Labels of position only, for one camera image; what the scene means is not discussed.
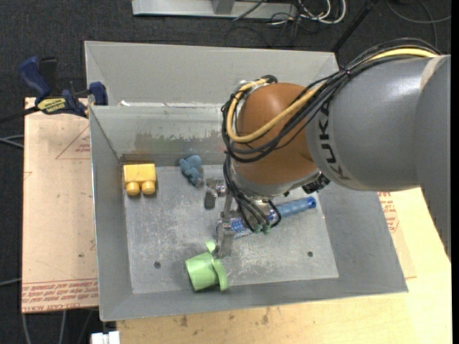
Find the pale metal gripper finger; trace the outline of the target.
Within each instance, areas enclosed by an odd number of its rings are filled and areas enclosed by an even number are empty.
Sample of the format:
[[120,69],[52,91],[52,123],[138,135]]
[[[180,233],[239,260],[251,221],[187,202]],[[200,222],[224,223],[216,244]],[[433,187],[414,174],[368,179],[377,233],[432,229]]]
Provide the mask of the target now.
[[210,210],[215,207],[217,198],[227,194],[227,185],[223,178],[208,178],[206,187],[204,208]]
[[216,257],[224,258],[230,255],[233,241],[234,231],[229,227],[225,227],[223,222],[219,222],[217,225]]

